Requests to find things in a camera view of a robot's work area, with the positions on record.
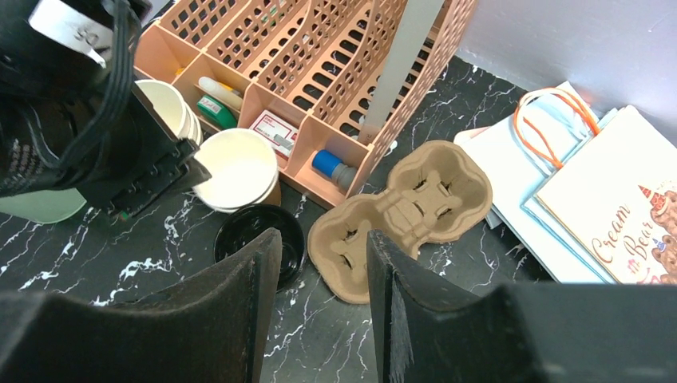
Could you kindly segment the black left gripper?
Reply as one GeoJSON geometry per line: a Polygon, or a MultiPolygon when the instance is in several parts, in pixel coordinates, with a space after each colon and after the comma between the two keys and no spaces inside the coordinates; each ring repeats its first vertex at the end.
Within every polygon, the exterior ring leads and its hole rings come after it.
{"type": "Polygon", "coordinates": [[[78,190],[110,215],[210,178],[136,83],[147,1],[1,4],[1,194],[78,190]]]}

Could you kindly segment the brown pulp cup carrier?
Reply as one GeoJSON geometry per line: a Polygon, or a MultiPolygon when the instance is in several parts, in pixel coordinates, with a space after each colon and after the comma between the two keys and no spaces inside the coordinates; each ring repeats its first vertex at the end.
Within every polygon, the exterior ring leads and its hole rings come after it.
{"type": "Polygon", "coordinates": [[[369,231],[383,231],[417,259],[425,243],[459,240],[492,202],[488,176],[460,146],[428,141],[394,165],[382,192],[354,195],[322,215],[310,229],[308,254],[338,299],[367,304],[369,231]]]}

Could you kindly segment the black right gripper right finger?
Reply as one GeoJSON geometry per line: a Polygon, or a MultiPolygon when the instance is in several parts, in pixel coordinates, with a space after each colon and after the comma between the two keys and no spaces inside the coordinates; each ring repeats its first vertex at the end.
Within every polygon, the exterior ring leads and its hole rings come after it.
{"type": "Polygon", "coordinates": [[[673,382],[672,285],[508,283],[480,297],[366,242],[381,382],[673,382]]]}

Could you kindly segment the kraft paper cup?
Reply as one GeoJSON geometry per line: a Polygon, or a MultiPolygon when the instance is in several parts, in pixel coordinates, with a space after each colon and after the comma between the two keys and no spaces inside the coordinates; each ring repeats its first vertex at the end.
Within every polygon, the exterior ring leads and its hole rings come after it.
{"type": "Polygon", "coordinates": [[[207,138],[195,154],[211,177],[193,191],[209,207],[232,213],[265,199],[278,180],[271,142],[257,132],[231,128],[207,138]]]}

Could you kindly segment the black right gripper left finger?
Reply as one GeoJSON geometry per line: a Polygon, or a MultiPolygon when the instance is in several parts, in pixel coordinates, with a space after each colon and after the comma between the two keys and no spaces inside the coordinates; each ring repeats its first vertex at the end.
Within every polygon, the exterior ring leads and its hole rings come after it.
{"type": "Polygon", "coordinates": [[[1,294],[4,382],[257,382],[279,279],[281,234],[134,302],[1,294]]]}

